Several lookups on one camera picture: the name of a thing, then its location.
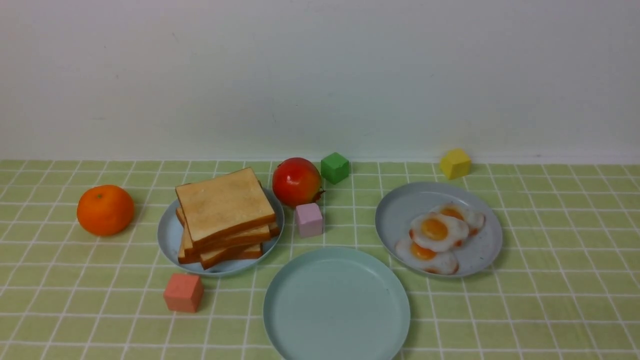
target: egg white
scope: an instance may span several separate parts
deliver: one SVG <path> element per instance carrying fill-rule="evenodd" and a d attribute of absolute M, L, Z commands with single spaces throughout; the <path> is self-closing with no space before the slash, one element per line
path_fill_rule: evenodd
<path fill-rule="evenodd" d="M 417 258 L 411 252 L 412 241 L 409 238 L 401 238 L 396 243 L 396 254 L 408 266 L 440 275 L 453 275 L 460 267 L 458 259 L 451 251 L 439 252 L 433 259 L 424 260 Z"/>
<path fill-rule="evenodd" d="M 443 240 L 431 239 L 422 232 L 422 222 L 430 218 L 442 222 L 447 227 L 447 236 Z M 411 221 L 410 238 L 419 246 L 431 251 L 448 251 L 460 240 L 464 241 L 467 236 L 469 236 L 469 226 L 466 222 L 443 214 L 431 212 Z"/>
<path fill-rule="evenodd" d="M 460 204 L 442 204 L 440 206 L 435 207 L 431 211 L 434 213 L 441 213 L 444 209 L 453 209 L 457 211 L 464 222 L 469 226 L 470 233 L 479 233 L 480 230 L 484 227 L 485 216 L 478 210 L 470 208 L 468 206 L 460 205 Z"/>

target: egg yolk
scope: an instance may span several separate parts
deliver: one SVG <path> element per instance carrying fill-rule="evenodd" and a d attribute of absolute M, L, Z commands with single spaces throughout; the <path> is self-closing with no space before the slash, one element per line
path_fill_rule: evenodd
<path fill-rule="evenodd" d="M 423 260 L 431 260 L 437 255 L 435 251 L 425 249 L 424 247 L 421 247 L 413 241 L 411 242 L 411 253 L 415 255 L 416 258 Z"/>
<path fill-rule="evenodd" d="M 440 213 L 446 217 L 457 218 L 458 220 L 465 221 L 465 218 L 463 218 L 462 215 L 458 213 L 458 211 L 455 209 L 446 208 L 446 209 L 443 209 Z"/>
<path fill-rule="evenodd" d="M 440 220 L 429 218 L 421 224 L 422 233 L 432 240 L 442 241 L 447 238 L 449 230 Z"/>

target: gray plate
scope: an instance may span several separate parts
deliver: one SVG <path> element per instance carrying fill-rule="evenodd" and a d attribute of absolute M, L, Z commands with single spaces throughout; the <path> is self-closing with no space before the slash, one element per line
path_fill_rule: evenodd
<path fill-rule="evenodd" d="M 267 195 L 267 199 L 271 203 L 271 207 L 276 213 L 276 223 L 280 228 L 280 234 L 284 230 L 284 210 L 282 209 L 282 204 L 280 201 L 273 195 L 271 190 L 264 189 L 265 195 Z M 260 260 L 269 256 L 269 253 L 276 245 L 276 242 L 280 239 L 280 235 L 275 236 L 269 241 L 266 241 L 263 244 L 264 254 L 259 259 L 246 259 L 246 260 L 231 260 L 231 261 L 223 261 L 216 266 L 204 270 L 200 263 L 195 264 L 180 264 L 178 262 L 178 251 L 180 250 L 180 241 L 182 239 L 182 230 L 183 227 L 178 221 L 178 218 L 175 216 L 175 210 L 180 206 L 178 200 L 176 199 L 160 218 L 160 223 L 158 224 L 158 232 L 157 239 L 158 245 L 160 245 L 160 249 L 164 256 L 171 261 L 175 266 L 179 266 L 185 269 L 188 272 L 202 275 L 202 276 L 226 276 L 236 274 L 251 266 L 257 264 Z"/>
<path fill-rule="evenodd" d="M 485 225 L 461 249 L 454 251 L 460 269 L 454 275 L 431 274 L 412 268 L 396 254 L 396 243 L 407 236 L 411 220 L 445 202 L 457 202 L 482 211 Z M 502 227 L 491 208 L 480 198 L 460 188 L 442 183 L 411 183 L 388 193 L 376 209 L 376 230 L 387 250 L 402 264 L 433 277 L 463 277 L 486 268 L 502 248 Z"/>

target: mandarin orange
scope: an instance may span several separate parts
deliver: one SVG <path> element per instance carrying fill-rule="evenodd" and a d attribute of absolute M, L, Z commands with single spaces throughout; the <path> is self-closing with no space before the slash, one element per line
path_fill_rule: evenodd
<path fill-rule="evenodd" d="M 123 231 L 133 220 L 131 195 L 116 185 L 100 185 L 87 190 L 76 211 L 84 230 L 97 236 L 111 236 Z"/>

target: stack of toast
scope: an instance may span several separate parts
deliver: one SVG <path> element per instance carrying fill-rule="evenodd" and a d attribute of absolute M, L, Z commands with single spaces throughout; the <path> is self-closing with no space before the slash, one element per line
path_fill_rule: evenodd
<path fill-rule="evenodd" d="M 253 169 L 177 186 L 182 224 L 180 264 L 209 269 L 222 261 L 257 259 L 262 244 L 280 234 L 276 214 Z"/>

